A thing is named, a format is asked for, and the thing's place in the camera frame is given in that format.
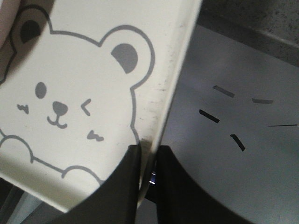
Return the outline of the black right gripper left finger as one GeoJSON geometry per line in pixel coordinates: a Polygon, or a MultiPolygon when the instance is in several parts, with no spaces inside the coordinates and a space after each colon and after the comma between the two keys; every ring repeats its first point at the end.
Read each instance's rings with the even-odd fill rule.
{"type": "Polygon", "coordinates": [[[113,173],[88,198],[52,224],[133,224],[135,222],[141,146],[130,145],[113,173]]]}

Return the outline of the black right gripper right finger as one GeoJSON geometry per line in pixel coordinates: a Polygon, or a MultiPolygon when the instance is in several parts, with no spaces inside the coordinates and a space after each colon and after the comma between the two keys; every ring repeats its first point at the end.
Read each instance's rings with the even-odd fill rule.
{"type": "Polygon", "coordinates": [[[156,154],[157,218],[160,224],[248,224],[212,198],[184,170],[169,146],[156,154]]]}

